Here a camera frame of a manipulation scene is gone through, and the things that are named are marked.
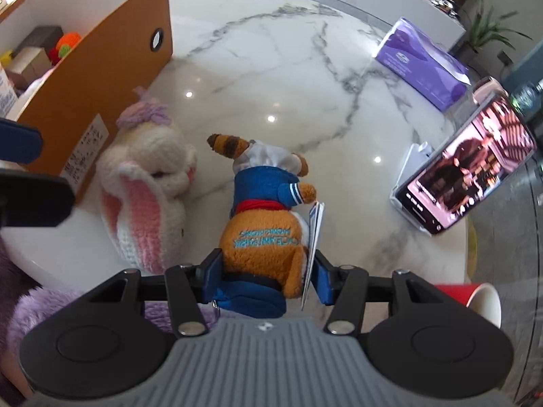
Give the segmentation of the orange cardboard storage box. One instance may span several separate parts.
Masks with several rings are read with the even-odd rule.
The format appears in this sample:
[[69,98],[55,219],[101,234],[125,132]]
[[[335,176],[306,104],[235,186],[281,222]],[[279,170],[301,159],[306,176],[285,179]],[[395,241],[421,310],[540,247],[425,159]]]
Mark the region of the orange cardboard storage box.
[[27,170],[63,175],[83,197],[120,113],[172,56],[169,0],[17,0],[1,13],[1,50],[13,50],[42,26],[81,39],[7,118],[43,138]]

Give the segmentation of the potted green plant right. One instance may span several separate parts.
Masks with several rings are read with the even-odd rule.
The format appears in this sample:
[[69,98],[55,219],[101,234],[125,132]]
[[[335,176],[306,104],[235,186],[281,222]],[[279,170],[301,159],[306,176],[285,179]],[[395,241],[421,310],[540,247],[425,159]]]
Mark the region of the potted green plant right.
[[533,38],[522,31],[508,27],[506,21],[519,15],[517,10],[496,15],[494,6],[489,10],[485,9],[484,0],[476,0],[477,8],[473,17],[468,15],[468,28],[466,37],[456,52],[456,58],[464,65],[468,65],[481,50],[489,43],[499,42],[514,50],[516,47],[511,42],[508,34],[516,34],[522,38],[533,40]]

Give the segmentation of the orange bear plush blue outfit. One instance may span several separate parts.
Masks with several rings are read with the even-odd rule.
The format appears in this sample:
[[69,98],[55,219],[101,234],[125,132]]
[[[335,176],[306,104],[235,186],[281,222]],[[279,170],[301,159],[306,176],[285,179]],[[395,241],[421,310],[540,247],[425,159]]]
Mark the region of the orange bear plush blue outfit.
[[212,150],[233,162],[234,196],[219,241],[217,305],[252,318],[280,318],[286,302],[301,297],[310,232],[296,207],[316,201],[303,182],[302,155],[262,141],[213,134]]

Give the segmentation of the white printed card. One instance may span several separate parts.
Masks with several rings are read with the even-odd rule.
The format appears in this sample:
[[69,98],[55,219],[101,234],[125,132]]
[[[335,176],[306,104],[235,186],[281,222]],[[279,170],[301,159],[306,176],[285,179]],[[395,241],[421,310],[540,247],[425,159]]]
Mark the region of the white printed card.
[[309,212],[309,244],[305,269],[304,287],[301,297],[301,310],[303,310],[305,307],[308,290],[311,283],[312,270],[315,263],[315,256],[318,247],[322,220],[324,217],[324,210],[325,204],[317,201]]

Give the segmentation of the small brown cardboard box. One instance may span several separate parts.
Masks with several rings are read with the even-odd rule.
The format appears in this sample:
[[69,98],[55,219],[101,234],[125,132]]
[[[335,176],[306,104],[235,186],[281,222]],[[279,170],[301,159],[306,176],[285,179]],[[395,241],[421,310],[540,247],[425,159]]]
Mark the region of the small brown cardboard box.
[[51,68],[51,61],[43,48],[25,47],[9,63],[5,71],[18,90],[26,90]]

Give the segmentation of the black textured gift box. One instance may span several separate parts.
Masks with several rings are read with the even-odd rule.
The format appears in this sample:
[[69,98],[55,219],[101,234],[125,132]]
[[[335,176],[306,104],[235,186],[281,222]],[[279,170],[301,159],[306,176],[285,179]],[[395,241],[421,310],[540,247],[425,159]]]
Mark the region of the black textured gift box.
[[11,56],[15,58],[18,53],[27,47],[37,47],[48,52],[56,47],[56,44],[62,35],[63,30],[60,26],[35,27],[34,30],[12,50]]

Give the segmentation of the white crochet bunny plush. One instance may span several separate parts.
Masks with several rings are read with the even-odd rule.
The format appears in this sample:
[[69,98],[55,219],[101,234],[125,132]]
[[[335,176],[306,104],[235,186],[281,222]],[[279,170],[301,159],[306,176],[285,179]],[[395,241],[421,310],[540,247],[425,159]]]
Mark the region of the white crochet bunny plush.
[[197,153],[168,115],[168,107],[142,87],[120,113],[115,141],[97,160],[99,202],[120,257],[149,274],[181,262],[186,210]]

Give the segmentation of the purple fluffy cloth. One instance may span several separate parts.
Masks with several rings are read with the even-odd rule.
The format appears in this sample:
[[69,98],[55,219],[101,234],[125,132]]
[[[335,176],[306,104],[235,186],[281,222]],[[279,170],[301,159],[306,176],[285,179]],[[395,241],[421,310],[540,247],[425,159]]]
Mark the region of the purple fluffy cloth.
[[[15,304],[7,323],[6,343],[2,346],[1,375],[17,389],[23,401],[33,395],[33,390],[19,364],[18,353],[22,339],[37,325],[83,294],[80,290],[37,286],[26,295],[23,294]],[[199,308],[208,327],[215,327],[220,310],[210,305],[199,305]],[[145,318],[162,331],[172,333],[167,302],[145,302]]]

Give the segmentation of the yellow round case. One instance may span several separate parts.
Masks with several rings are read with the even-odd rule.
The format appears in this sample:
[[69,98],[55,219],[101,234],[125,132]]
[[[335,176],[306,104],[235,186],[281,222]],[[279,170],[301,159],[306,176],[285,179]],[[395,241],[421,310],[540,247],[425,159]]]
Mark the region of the yellow round case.
[[8,66],[12,62],[12,51],[7,51],[0,55],[0,64],[3,67]]

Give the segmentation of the cow figurine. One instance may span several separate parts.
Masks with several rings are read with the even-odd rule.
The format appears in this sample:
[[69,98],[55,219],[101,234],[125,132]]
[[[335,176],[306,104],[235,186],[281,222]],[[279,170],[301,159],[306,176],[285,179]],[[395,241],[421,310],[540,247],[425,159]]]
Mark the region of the cow figurine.
[[455,5],[453,0],[430,0],[431,3],[441,10],[442,12],[446,13],[451,18],[455,18],[457,16],[457,12],[455,11]]

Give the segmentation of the pink small heater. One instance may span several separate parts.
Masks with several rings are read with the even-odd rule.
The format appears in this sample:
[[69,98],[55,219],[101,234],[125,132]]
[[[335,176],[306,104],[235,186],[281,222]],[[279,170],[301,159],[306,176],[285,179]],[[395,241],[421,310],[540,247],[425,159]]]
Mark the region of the pink small heater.
[[501,83],[492,76],[485,76],[472,87],[472,98],[476,105],[484,101],[491,93],[505,93]]

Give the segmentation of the orange red crochet toy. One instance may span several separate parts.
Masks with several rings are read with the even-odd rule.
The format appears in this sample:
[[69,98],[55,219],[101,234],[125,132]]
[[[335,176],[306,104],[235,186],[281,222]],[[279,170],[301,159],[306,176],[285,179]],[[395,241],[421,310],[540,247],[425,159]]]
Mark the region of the orange red crochet toy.
[[64,56],[75,48],[81,39],[81,35],[75,31],[63,34],[56,44],[47,50],[47,55],[52,65],[60,62]]

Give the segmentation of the red paper cup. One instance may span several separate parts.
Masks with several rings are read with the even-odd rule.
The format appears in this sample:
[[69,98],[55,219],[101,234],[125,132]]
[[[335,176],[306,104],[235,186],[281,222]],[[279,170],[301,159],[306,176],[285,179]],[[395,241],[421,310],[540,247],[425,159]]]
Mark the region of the red paper cup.
[[502,304],[497,289],[490,283],[441,284],[437,289],[485,318],[497,328],[502,327]]

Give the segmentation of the clear phone stand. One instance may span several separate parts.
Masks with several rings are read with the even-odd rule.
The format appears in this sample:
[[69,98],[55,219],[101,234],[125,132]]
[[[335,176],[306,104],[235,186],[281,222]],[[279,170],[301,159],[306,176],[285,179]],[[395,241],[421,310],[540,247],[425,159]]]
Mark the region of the clear phone stand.
[[410,149],[407,151],[405,158],[403,160],[403,165],[398,174],[398,178],[394,187],[391,189],[389,200],[392,206],[398,210],[398,212],[405,218],[409,223],[411,223],[417,230],[420,232],[430,235],[430,233],[423,228],[423,225],[419,223],[411,214],[404,209],[403,205],[396,198],[396,193],[399,188],[416,172],[418,172],[426,161],[432,156],[433,147],[429,144],[428,141],[423,143],[413,143],[411,144]]

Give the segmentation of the purple tissue pack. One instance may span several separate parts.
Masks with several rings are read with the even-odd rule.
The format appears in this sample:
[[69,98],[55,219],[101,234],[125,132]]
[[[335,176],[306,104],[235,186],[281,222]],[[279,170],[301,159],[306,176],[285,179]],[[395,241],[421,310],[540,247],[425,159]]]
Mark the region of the purple tissue pack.
[[381,41],[375,59],[411,85],[441,112],[470,87],[467,68],[406,18]]

